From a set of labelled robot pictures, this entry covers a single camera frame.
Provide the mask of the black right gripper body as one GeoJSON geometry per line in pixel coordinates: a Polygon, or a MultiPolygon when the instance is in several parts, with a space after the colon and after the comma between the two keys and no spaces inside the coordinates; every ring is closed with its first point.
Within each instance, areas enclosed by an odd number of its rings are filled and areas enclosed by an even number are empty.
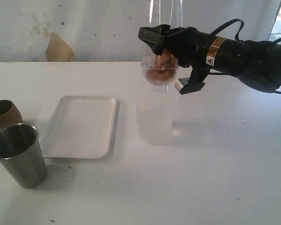
{"type": "Polygon", "coordinates": [[[209,56],[208,52],[212,42],[212,34],[194,27],[171,29],[163,26],[163,65],[211,68],[213,56],[209,56]]]}

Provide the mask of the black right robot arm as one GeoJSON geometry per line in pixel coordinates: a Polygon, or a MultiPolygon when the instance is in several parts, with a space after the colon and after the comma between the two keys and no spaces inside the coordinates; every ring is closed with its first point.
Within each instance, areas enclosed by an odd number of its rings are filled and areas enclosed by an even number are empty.
{"type": "Polygon", "coordinates": [[[171,29],[166,24],[141,27],[138,38],[153,53],[160,55],[166,49],[179,66],[192,67],[190,77],[178,79],[175,84],[181,95],[200,91],[212,69],[219,75],[235,77],[254,90],[281,93],[281,38],[274,42],[239,41],[193,27],[171,29]]]}

